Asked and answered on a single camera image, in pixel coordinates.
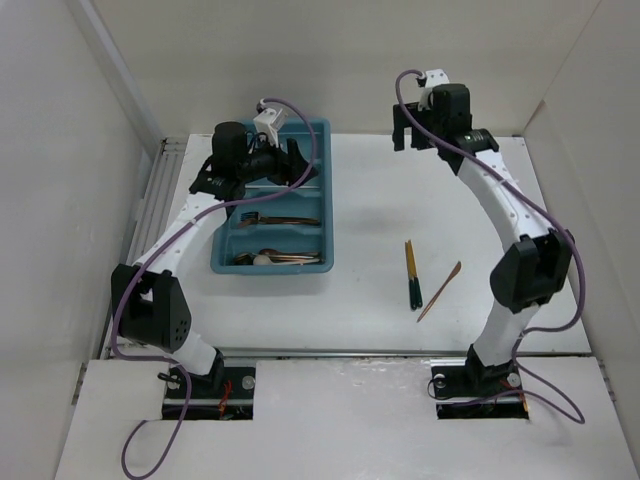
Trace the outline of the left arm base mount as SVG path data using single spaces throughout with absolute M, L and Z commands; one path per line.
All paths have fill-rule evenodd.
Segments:
M 163 420 L 178 420 L 186 400 L 186 380 L 176 366 L 160 372 L 165 383 L 161 406 Z M 224 361 L 214 380 L 190 375 L 192 393 L 185 420 L 252 420 L 257 369 L 255 362 L 238 359 Z

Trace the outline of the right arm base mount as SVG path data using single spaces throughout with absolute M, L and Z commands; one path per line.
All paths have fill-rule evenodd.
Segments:
M 429 395 L 439 420 L 529 419 L 517 371 L 478 383 L 464 365 L 434 364 L 431 374 Z

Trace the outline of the dark wooden spoon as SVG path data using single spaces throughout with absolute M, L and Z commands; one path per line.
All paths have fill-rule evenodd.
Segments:
M 276 250 L 276 249 L 270 249 L 270 248 L 265 248 L 259 251 L 260 255 L 267 255 L 270 257 L 276 257 L 276 256 L 280 256 L 280 257 L 319 257 L 320 253 L 319 252 L 285 252 L 285 251 L 280 251 L 280 250 Z

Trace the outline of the white plastic spoon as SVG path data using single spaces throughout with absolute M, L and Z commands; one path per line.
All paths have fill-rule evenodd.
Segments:
M 270 260 L 270 256 L 258 254 L 254 258 L 253 265 L 254 266 L 276 266 L 276 265 L 293 266 L 293 265 L 307 265 L 307 264 L 281 264 L 281 263 L 275 263 L 275 262 L 272 262 Z

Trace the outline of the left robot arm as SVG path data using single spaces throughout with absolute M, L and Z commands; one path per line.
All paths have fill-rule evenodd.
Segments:
M 174 221 L 138 260 L 111 274 L 113 340 L 158 349 L 155 360 L 174 365 L 186 389 L 201 396 L 221 390 L 224 356 L 194 330 L 180 276 L 235 208 L 276 200 L 316 175 L 318 140 L 313 130 L 307 136 L 305 156 L 295 139 L 280 144 L 264 127 L 229 121 L 214 128 L 211 153 Z

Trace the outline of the copper fork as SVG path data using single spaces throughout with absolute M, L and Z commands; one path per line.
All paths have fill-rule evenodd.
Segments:
M 247 212 L 240 216 L 239 227 L 244 227 L 254 224 L 293 224 L 293 225 L 309 225 L 319 226 L 321 222 L 315 218 L 307 217 L 277 217 L 277 216 L 264 216 L 259 212 Z
M 318 221 L 312 221 L 312 222 L 307 222 L 307 221 L 299 221 L 299 220 L 276 220 L 276 221 L 265 221 L 265 220 L 246 220 L 246 221 L 242 221 L 239 222 L 236 225 L 236 228 L 238 229 L 243 229 L 243 228 L 249 228 L 249 227 L 253 227 L 253 226 L 259 226 L 259 225 L 267 225 L 267 226 L 302 226 L 302 227 L 321 227 L 322 223 L 318 222 Z

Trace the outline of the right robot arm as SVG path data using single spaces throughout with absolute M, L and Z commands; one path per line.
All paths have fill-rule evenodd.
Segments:
M 538 313 L 559 292 L 572 252 L 569 237 L 524 200 L 495 138 L 472 126 L 469 89 L 424 75 L 419 101 L 393 108 L 397 151 L 434 148 L 474 194 L 497 232 L 503 255 L 489 276 L 494 297 L 461 366 L 433 368 L 439 397 L 490 396 L 516 374 L 512 353 Z

